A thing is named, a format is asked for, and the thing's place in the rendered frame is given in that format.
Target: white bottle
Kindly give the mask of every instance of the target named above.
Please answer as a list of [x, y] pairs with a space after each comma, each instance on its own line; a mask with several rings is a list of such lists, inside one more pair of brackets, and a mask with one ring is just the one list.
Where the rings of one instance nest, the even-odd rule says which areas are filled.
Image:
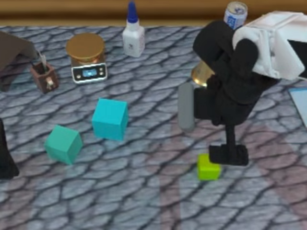
[[124, 53], [139, 58], [145, 49], [145, 29], [140, 26], [135, 3], [129, 2], [127, 25], [123, 32]]

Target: turquoise cube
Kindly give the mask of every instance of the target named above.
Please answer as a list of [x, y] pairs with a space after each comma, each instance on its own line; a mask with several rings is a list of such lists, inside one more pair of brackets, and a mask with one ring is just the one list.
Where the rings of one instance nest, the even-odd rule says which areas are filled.
[[66, 164], [73, 164], [83, 143], [76, 130], [56, 125], [45, 141], [48, 156]]
[[100, 98], [92, 117], [94, 134], [99, 138], [123, 140], [128, 124], [128, 103]]

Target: green cube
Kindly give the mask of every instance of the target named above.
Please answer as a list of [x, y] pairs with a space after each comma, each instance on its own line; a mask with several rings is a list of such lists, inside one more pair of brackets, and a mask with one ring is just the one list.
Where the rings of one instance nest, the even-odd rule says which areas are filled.
[[210, 162], [208, 154], [198, 155], [197, 171], [199, 180], [217, 180], [221, 173], [221, 166]]
[[48, 156], [66, 164], [73, 164], [83, 146], [80, 133], [76, 130], [56, 125], [45, 141]]

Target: kitchen scale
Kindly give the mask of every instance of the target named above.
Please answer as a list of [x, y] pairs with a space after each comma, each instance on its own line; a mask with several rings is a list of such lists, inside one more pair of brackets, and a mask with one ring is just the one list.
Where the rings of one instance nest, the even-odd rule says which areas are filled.
[[71, 57], [72, 79], [77, 84], [107, 79], [105, 43], [97, 34], [82, 33], [72, 37], [66, 44]]

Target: cobblestone floor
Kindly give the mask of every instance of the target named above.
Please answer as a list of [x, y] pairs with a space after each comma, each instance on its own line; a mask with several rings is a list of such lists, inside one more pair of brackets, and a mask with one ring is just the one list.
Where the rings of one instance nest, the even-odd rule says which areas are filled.
[[[0, 27], [33, 41], [61, 82], [42, 95], [27, 64], [0, 93], [0, 117], [21, 171], [0, 183], [0, 230], [307, 230], [307, 132], [287, 92], [305, 82], [270, 89], [237, 128], [250, 151], [248, 167], [224, 167], [218, 181], [198, 181], [197, 155], [224, 141], [209, 122], [189, 135], [176, 125], [177, 87], [199, 61], [192, 51], [199, 29], [148, 28], [146, 50], [135, 59], [122, 54], [120, 27]], [[85, 31], [106, 41], [106, 82], [71, 79], [64, 47]], [[99, 97], [129, 103], [125, 141], [93, 136]], [[55, 124], [82, 134], [73, 166], [44, 151]]]

